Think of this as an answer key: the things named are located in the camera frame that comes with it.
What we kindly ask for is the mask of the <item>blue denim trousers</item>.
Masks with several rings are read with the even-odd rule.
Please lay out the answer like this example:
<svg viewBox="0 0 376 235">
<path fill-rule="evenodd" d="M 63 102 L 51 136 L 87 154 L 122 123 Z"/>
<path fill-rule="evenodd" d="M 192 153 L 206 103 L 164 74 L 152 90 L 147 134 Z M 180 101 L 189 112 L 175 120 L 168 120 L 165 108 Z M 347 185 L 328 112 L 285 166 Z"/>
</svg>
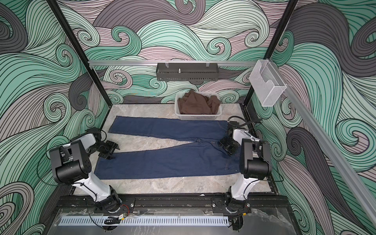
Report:
<svg viewBox="0 0 376 235">
<path fill-rule="evenodd" d="M 155 179 L 230 175 L 240 172 L 240 152 L 229 155 L 219 141 L 227 135 L 224 120 L 179 120 L 117 116 L 109 133 L 183 141 L 153 150 L 118 152 L 99 158 L 95 175 L 101 180 Z"/>
</svg>

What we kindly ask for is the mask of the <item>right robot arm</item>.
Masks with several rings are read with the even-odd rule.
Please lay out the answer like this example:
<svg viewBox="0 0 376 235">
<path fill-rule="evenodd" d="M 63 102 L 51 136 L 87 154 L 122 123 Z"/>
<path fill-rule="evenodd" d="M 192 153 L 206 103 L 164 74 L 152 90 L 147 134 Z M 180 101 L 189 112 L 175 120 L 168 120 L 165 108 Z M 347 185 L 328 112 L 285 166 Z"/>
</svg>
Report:
<svg viewBox="0 0 376 235">
<path fill-rule="evenodd" d="M 226 136 L 219 141 L 219 146 L 230 156 L 239 153 L 240 176 L 229 187 L 225 205 L 230 213 L 239 212 L 247 206 L 251 189 L 272 173 L 269 143 L 253 136 L 249 124 L 244 118 L 231 116 L 227 120 Z"/>
</svg>

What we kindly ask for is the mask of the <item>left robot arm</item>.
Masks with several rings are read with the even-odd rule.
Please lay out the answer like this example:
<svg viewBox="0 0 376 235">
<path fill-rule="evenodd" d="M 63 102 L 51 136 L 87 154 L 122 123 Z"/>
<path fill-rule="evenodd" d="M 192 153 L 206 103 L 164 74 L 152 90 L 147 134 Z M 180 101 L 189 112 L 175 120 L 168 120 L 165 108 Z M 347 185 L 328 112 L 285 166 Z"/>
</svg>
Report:
<svg viewBox="0 0 376 235">
<path fill-rule="evenodd" d="M 82 189 L 92 197 L 97 208 L 115 213 L 120 209 L 121 199 L 112 186 L 93 173 L 90 161 L 90 155 L 95 152 L 111 160 L 114 151 L 119 150 L 117 143 L 102 140 L 103 133 L 99 128 L 90 128 L 68 143 L 51 148 L 49 155 L 55 182 Z"/>
</svg>

